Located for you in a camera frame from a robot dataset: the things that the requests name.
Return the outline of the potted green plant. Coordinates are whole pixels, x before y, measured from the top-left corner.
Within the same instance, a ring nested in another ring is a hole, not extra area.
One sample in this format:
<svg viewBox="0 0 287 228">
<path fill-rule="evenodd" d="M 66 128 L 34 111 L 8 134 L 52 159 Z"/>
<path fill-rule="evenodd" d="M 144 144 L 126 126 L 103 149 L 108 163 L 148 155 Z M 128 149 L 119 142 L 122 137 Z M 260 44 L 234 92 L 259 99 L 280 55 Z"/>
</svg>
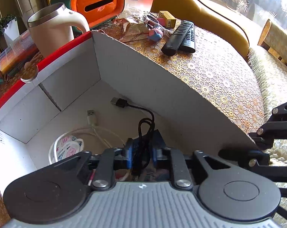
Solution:
<svg viewBox="0 0 287 228">
<path fill-rule="evenodd" d="M 3 34 L 5 32 L 5 29 L 9 26 L 9 23 L 12 21 L 17 22 L 17 16 L 9 14 L 0 19 L 0 51 L 1 52 L 7 48 L 7 46 L 4 46 L 5 40 L 2 38 L 4 38 Z"/>
</svg>

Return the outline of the small blue pink toy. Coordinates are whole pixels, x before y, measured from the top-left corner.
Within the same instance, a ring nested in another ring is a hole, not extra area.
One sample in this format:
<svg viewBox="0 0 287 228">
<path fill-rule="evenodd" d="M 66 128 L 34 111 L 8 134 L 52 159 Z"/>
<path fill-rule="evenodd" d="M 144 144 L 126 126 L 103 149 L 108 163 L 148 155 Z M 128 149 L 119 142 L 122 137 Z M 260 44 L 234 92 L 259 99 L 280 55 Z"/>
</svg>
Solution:
<svg viewBox="0 0 287 228">
<path fill-rule="evenodd" d="M 148 39 L 153 42 L 159 42 L 163 38 L 163 32 L 159 27 L 149 30 Z"/>
</svg>

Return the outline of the red cardboard box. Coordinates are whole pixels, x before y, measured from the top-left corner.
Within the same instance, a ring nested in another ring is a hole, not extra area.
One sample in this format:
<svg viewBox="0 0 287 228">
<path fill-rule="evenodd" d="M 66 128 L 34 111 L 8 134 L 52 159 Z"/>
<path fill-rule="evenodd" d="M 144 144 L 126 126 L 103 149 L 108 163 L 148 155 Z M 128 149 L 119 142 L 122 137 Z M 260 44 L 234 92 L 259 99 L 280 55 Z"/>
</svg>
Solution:
<svg viewBox="0 0 287 228">
<path fill-rule="evenodd" d="M 123 140 L 136 137 L 144 112 L 119 109 L 110 103 L 114 97 L 152 111 L 165 143 L 184 153 L 255 148 L 196 90 L 103 33 L 80 36 L 41 61 L 38 69 L 30 83 L 19 81 L 0 98 L 0 192 L 46 166 L 53 141 L 86 126 L 87 110 Z"/>
</svg>

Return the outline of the shiny snack wrapper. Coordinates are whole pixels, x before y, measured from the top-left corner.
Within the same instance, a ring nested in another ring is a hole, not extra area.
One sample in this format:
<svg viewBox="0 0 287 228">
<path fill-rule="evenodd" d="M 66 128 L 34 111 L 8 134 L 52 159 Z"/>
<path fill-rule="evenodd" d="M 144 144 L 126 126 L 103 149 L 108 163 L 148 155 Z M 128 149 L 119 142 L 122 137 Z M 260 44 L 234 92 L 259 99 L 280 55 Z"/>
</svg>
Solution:
<svg viewBox="0 0 287 228">
<path fill-rule="evenodd" d="M 150 31 L 146 24 L 136 17 L 117 18 L 113 24 L 118 29 L 117 40 L 123 43 L 146 39 Z"/>
</svg>

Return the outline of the cream kettle mug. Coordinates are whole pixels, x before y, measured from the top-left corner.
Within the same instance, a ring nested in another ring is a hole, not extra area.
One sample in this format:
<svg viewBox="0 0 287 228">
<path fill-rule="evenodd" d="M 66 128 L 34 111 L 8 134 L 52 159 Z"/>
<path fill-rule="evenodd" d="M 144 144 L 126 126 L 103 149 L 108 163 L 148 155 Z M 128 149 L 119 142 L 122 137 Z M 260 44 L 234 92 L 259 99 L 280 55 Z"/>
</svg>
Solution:
<svg viewBox="0 0 287 228">
<path fill-rule="evenodd" d="M 44 58 L 74 39 L 72 27 L 82 33 L 90 31 L 86 18 L 64 3 L 55 3 L 39 10 L 27 21 L 33 42 Z"/>
</svg>

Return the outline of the small yellow box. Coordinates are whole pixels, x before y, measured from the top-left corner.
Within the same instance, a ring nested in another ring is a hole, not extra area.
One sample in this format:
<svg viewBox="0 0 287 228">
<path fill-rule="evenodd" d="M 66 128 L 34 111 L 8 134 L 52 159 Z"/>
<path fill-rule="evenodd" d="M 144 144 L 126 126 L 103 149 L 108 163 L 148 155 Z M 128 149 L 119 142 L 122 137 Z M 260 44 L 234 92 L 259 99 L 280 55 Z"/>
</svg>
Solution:
<svg viewBox="0 0 287 228">
<path fill-rule="evenodd" d="M 177 19 L 169 11 L 159 11 L 158 21 L 165 28 L 173 29 L 175 27 Z"/>
</svg>

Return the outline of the patterned seat cushion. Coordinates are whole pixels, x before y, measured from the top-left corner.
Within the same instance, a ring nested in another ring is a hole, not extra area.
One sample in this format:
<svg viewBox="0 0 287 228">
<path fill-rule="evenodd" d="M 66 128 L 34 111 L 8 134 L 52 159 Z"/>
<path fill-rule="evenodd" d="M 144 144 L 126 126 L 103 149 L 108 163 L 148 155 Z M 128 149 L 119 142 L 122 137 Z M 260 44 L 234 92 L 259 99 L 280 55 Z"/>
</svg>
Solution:
<svg viewBox="0 0 287 228">
<path fill-rule="evenodd" d="M 251 66 L 262 95 L 264 122 L 272 110 L 287 102 L 287 33 L 274 21 L 267 19 L 257 46 L 248 51 Z M 275 139 L 270 166 L 287 166 L 287 139 Z"/>
</svg>

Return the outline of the yellow chair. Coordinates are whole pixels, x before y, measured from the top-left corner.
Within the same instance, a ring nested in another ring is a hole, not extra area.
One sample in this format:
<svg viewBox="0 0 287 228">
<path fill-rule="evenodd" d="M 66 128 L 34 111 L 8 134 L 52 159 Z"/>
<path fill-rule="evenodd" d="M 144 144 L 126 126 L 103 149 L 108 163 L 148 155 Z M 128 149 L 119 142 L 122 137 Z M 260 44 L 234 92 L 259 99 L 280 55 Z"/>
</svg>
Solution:
<svg viewBox="0 0 287 228">
<path fill-rule="evenodd" d="M 201 0 L 153 0 L 151 11 L 169 11 L 178 19 L 192 21 L 226 40 L 245 60 L 248 59 L 250 43 L 245 31 Z"/>
</svg>

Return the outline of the black remote control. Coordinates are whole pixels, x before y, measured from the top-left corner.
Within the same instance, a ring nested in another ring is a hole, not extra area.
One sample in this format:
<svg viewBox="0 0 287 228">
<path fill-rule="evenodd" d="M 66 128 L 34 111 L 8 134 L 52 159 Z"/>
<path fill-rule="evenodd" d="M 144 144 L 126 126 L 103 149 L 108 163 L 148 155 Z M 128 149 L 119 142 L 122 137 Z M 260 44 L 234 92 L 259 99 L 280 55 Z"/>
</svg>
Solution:
<svg viewBox="0 0 287 228">
<path fill-rule="evenodd" d="M 189 29 L 186 37 L 182 41 L 179 51 L 187 52 L 187 53 L 195 53 L 196 52 L 196 42 L 195 42 L 195 33 L 194 33 L 194 25 Z"/>
<path fill-rule="evenodd" d="M 182 41 L 186 37 L 189 29 L 193 26 L 193 22 L 183 20 L 178 28 L 173 32 L 170 38 L 162 47 L 162 53 L 166 56 L 174 56 L 180 47 Z"/>
</svg>

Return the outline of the colourful plastic organizer box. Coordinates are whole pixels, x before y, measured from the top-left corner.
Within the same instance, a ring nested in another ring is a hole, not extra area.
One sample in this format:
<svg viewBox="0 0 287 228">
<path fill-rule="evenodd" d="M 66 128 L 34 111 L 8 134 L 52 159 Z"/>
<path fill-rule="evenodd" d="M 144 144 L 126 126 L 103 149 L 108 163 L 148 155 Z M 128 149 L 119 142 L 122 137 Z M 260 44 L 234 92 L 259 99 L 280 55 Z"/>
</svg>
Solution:
<svg viewBox="0 0 287 228">
<path fill-rule="evenodd" d="M 18 65 L 31 59 L 38 51 L 29 30 L 25 31 L 0 54 L 1 73 L 7 75 Z"/>
</svg>

